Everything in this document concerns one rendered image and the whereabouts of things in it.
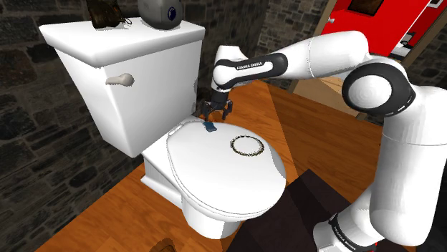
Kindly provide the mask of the red door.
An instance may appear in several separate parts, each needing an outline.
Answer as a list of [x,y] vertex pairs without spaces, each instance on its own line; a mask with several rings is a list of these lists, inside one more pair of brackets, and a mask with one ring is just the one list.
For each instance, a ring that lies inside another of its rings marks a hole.
[[362,32],[369,51],[405,57],[447,8],[447,0],[337,0],[322,33]]

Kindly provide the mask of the grey round device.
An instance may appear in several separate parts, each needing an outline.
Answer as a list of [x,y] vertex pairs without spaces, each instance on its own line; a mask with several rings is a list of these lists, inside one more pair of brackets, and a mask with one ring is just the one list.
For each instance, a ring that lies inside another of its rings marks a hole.
[[181,0],[138,0],[138,12],[155,29],[174,29],[183,20]]

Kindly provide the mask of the dark robot stand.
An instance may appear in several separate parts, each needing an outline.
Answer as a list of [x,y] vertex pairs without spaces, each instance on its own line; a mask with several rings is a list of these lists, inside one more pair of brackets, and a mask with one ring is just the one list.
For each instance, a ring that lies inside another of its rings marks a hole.
[[314,226],[350,203],[306,170],[263,215],[245,221],[226,252],[317,252]]

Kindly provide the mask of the white toilet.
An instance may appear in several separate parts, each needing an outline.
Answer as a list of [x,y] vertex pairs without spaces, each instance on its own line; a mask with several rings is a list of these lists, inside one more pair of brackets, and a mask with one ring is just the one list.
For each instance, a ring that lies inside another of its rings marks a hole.
[[194,115],[202,26],[171,30],[142,19],[95,29],[88,21],[40,26],[80,91],[104,141],[142,155],[143,183],[183,211],[202,236],[230,236],[282,196],[280,156],[245,128]]

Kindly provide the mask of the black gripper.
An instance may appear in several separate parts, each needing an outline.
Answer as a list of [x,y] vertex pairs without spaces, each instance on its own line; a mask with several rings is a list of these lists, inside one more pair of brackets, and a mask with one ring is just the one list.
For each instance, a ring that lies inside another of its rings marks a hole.
[[213,109],[222,110],[222,120],[225,120],[227,115],[232,112],[233,102],[228,100],[228,92],[219,92],[214,89],[211,90],[211,101],[204,101],[201,104],[200,112],[205,121],[208,121],[209,115]]

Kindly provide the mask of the brown bag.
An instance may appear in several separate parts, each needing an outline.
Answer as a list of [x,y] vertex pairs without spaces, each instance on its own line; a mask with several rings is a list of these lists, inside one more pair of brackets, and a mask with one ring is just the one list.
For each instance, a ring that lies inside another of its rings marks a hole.
[[95,29],[116,27],[121,23],[132,24],[129,18],[122,15],[117,0],[86,0],[86,4]]

